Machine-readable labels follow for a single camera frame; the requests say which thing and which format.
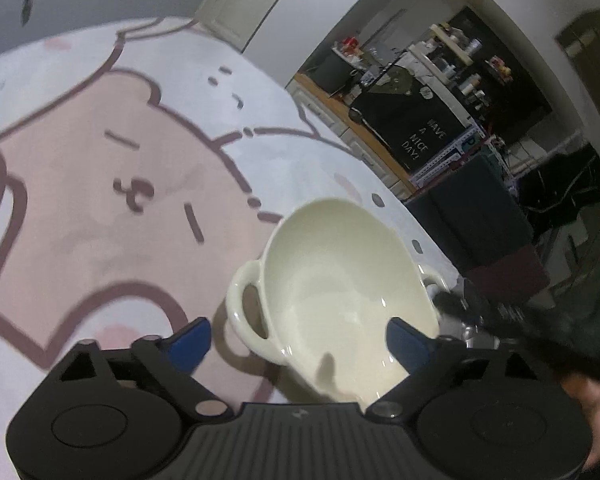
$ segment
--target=cartoon bear print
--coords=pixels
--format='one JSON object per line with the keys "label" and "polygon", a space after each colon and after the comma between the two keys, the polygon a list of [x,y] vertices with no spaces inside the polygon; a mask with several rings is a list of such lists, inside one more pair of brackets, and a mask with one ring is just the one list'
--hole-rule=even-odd
{"label": "cartoon bear print", "polygon": [[125,41],[194,25],[152,32],[160,23],[119,32],[90,78],[0,134],[0,204],[13,195],[0,243],[0,336],[49,368],[91,312],[145,298],[174,331],[197,316],[213,321],[201,383],[234,406],[265,401],[272,372],[225,331],[222,302],[280,216],[259,210],[222,146],[243,134],[290,134],[350,152],[320,139],[301,108],[311,132],[245,128],[210,140],[160,103],[157,84],[114,67]]}

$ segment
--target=kitchen counter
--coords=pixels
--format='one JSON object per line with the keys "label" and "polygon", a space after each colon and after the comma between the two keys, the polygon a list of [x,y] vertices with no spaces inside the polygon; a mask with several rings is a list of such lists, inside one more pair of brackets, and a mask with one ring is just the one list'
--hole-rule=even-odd
{"label": "kitchen counter", "polygon": [[384,144],[375,134],[362,124],[357,124],[349,118],[349,107],[342,101],[338,101],[322,90],[309,76],[297,73],[294,80],[302,85],[312,96],[324,105],[331,113],[336,115],[346,126],[350,128],[388,167],[395,173],[407,189],[414,193],[415,186],[410,182],[410,174],[389,153]]}

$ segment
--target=cream ceramic bowl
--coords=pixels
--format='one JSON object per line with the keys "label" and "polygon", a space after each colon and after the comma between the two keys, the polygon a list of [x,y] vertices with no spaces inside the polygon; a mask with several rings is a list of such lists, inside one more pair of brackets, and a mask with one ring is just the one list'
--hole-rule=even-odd
{"label": "cream ceramic bowl", "polygon": [[[388,321],[398,316],[438,336],[426,278],[446,288],[371,213],[345,200],[317,200],[288,216],[261,259],[235,273],[226,308],[251,351],[290,367],[317,393],[366,410],[408,375],[386,348]],[[244,316],[249,284],[260,294],[267,339]]]}

